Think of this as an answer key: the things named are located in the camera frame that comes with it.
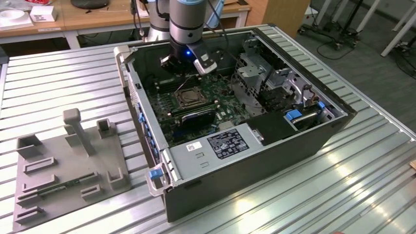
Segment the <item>warning label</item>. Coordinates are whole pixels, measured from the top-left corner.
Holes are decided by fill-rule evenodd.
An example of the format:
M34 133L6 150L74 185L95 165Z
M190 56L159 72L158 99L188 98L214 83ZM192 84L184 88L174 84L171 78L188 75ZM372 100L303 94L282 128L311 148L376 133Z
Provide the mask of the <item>warning label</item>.
M219 159L226 159L250 148L236 129L210 137L208 142Z

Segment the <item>sheet metal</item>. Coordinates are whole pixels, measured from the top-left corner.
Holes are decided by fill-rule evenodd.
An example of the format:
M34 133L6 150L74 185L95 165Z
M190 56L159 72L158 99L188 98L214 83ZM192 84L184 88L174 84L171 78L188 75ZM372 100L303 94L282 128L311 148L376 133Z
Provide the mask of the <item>sheet metal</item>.
M143 176L147 162L111 59L115 45L11 58L0 77L0 234L12 232L16 137L64 134L60 114L70 107L80 108L84 127L100 118L118 123L134 189L27 233L416 232L408 165L416 158L415 133L278 28L260 29L359 111L318 154L168 223Z

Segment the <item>cpu socket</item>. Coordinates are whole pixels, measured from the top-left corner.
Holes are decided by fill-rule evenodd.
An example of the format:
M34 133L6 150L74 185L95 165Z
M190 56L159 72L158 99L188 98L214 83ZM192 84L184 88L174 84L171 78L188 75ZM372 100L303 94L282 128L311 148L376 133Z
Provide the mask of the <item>cpu socket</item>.
M183 109L207 103L207 98L204 97L199 87L179 90L175 93L175 96Z

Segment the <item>green circuit board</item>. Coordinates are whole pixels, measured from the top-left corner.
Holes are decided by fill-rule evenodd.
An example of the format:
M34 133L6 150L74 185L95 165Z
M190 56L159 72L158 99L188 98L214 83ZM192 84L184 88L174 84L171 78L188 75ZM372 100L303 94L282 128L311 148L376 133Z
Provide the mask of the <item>green circuit board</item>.
M171 147L219 132L219 124L231 121L234 125L238 125L251 117L240 101L234 96L228 84L230 81L226 78L214 78L207 75L196 87L166 94L148 94L152 109ZM192 94L202 94L200 99L187 97L188 90ZM198 102L198 104L184 107L183 101L190 101L191 104ZM196 127L195 130L187 131L179 137L175 129L180 124L182 117L212 109L216 111L214 123L202 128Z

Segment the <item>3d printed tray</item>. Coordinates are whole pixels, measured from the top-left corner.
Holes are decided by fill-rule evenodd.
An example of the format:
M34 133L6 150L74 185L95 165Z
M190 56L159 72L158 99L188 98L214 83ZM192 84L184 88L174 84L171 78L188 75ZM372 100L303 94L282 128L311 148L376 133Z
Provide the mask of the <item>3d printed tray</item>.
M108 119L96 128L82 129L78 109L64 111L67 136L40 141L36 135L18 139L14 231L126 192L128 170Z

